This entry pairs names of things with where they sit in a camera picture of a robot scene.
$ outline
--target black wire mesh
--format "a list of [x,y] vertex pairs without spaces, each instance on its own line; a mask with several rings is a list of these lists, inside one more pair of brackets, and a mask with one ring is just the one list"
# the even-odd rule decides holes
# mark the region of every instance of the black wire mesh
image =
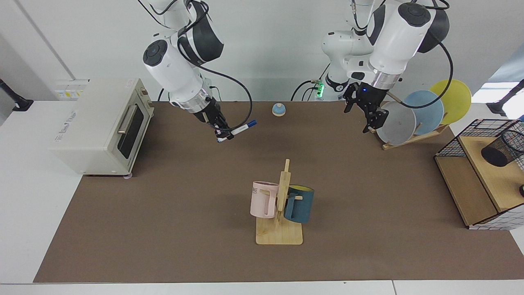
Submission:
[[[516,120],[477,119],[473,121],[459,136],[498,137],[506,129],[517,124]],[[458,136],[441,149],[436,156],[466,157],[459,143]]]
[[504,167],[524,155],[524,134],[504,131],[495,141],[482,149],[482,157],[491,165]]

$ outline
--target wooden mug holder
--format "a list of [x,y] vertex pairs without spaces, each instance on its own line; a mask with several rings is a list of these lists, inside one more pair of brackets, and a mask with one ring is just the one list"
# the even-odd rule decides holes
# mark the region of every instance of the wooden mug holder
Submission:
[[274,218],[257,218],[256,243],[259,245],[302,245],[302,224],[284,218],[284,206],[291,182],[289,159],[280,173],[277,194],[277,212]]

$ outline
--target brown work surface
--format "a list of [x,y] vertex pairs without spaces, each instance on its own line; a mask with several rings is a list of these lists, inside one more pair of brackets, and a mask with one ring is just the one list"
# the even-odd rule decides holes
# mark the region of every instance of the brown work surface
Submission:
[[[35,282],[524,279],[510,232],[468,230],[433,159],[442,135],[390,151],[343,103],[255,103],[258,125],[218,144],[157,103],[130,180],[84,177]],[[230,123],[248,104],[223,103]],[[315,189],[301,246],[255,243],[252,181]]]

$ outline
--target oven window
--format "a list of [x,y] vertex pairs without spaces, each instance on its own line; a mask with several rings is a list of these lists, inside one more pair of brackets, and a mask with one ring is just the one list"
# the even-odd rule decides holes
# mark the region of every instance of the oven window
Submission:
[[135,115],[133,116],[133,120],[131,121],[129,131],[127,132],[127,134],[122,134],[120,136],[120,141],[118,142],[118,150],[126,159],[129,159],[129,156],[131,155],[131,150],[135,145],[136,138],[140,132],[140,127],[142,126],[143,121],[144,114],[142,113],[142,110],[138,108]]

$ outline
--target mug handle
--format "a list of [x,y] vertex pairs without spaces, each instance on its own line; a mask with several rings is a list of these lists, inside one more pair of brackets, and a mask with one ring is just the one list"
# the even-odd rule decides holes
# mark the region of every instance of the mug handle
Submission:
[[286,206],[286,211],[284,212],[284,217],[286,219],[293,218],[293,207],[294,207],[294,200],[297,196],[297,193],[290,193],[288,198],[288,204]]
[[277,200],[277,193],[275,193],[273,191],[269,191],[269,203],[266,204],[266,206],[267,206],[266,212],[267,213],[264,212],[266,217],[275,215],[276,200]]

